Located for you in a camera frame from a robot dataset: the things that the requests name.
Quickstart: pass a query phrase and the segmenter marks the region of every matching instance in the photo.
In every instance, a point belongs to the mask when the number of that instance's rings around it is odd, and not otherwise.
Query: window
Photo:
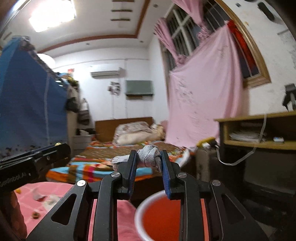
[[[261,56],[256,43],[240,19],[222,0],[208,0],[204,3],[204,20],[208,29],[212,33],[219,27],[224,26],[225,20],[230,19],[235,22],[238,30],[242,33],[255,60],[255,65],[250,66],[248,64],[239,41],[236,39],[235,35],[233,35],[233,38],[237,43],[237,51],[239,54],[242,75],[244,77],[244,87],[255,87],[269,83],[270,77],[264,59]],[[191,55],[191,53],[199,46],[197,33],[200,32],[200,27],[193,22],[192,18],[184,10],[176,5],[168,15],[167,22],[177,53],[186,56]],[[163,52],[168,74],[168,71],[174,69],[176,64],[168,50],[163,48]]]

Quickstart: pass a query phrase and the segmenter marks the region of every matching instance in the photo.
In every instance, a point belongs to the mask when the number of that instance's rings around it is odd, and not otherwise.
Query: colorful bed sheet
[[[112,143],[101,143],[93,141],[80,154],[71,159],[66,167],[53,168],[46,174],[48,181],[64,182],[74,184],[84,179],[88,182],[102,180],[103,177],[113,172],[112,158],[115,156],[128,155],[131,150],[142,149],[143,146],[153,144],[159,150],[167,150],[171,161],[184,163],[186,149],[164,143],[162,141],[145,142],[136,145],[116,146]],[[161,175],[150,167],[137,169],[136,181]]]

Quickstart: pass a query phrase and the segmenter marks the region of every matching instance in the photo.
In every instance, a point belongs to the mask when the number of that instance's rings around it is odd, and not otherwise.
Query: bright light fixture
[[[75,18],[75,7],[70,0],[49,0],[40,4],[29,19],[37,33],[56,27]]]

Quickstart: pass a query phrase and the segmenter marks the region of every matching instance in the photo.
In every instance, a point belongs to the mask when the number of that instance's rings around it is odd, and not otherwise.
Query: blue gripper pad
[[[163,185],[165,188],[165,193],[170,199],[172,194],[171,184],[175,180],[175,174],[166,150],[163,150],[160,152],[160,159],[161,159],[161,164],[163,169]]]
[[[128,187],[128,194],[131,197],[133,195],[133,187],[135,184],[136,172],[137,172],[137,164],[138,164],[138,154],[133,158],[133,164],[131,166],[130,176],[129,176],[129,187]]]

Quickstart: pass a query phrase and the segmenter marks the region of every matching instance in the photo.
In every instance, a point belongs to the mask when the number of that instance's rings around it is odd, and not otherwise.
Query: silver screw
[[[187,177],[187,174],[184,173],[184,172],[179,172],[179,173],[178,173],[178,177],[179,177],[179,178],[185,178],[185,177]]]
[[[80,180],[80,181],[77,182],[78,187],[83,187],[85,184],[86,184],[85,180]]]
[[[213,180],[212,181],[212,184],[216,187],[220,186],[221,185],[221,182],[219,180]]]
[[[119,176],[120,176],[120,173],[119,172],[112,172],[111,173],[111,177],[117,178]]]

